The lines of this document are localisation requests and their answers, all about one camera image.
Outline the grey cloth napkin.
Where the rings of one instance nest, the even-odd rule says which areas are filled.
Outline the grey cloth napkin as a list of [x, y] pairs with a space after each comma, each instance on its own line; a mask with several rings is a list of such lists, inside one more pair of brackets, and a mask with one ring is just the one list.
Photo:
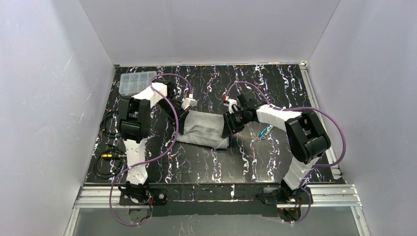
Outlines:
[[223, 138], [224, 118], [220, 114], [190, 111], [184, 122], [183, 134], [178, 142], [200, 145], [215, 149], [225, 149], [229, 138]]

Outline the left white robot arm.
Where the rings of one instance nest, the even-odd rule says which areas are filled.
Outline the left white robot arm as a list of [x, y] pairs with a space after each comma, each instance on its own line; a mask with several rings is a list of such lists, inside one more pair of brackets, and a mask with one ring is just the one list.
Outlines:
[[[184, 122], [189, 111], [175, 101], [175, 86], [172, 82], [152, 83], [134, 96], [123, 97], [119, 103], [118, 130], [126, 150], [127, 177], [122, 193], [142, 201], [148, 196], [145, 187], [148, 174], [145, 165], [168, 154], [179, 134], [184, 132]], [[169, 148], [156, 158], [145, 160], [145, 144], [149, 137], [153, 106], [159, 105], [175, 121], [174, 139]]]

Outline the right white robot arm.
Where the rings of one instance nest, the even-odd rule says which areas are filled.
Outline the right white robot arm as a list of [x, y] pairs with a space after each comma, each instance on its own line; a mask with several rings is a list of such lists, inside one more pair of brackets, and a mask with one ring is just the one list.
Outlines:
[[281, 181], [281, 189], [291, 196], [300, 187], [317, 159], [331, 146], [331, 141], [318, 115], [312, 112], [295, 112], [278, 108], [254, 96], [238, 95], [237, 100], [224, 97], [228, 111], [223, 114], [222, 137], [239, 133], [250, 122], [265, 123], [283, 130], [292, 154], [288, 172]]

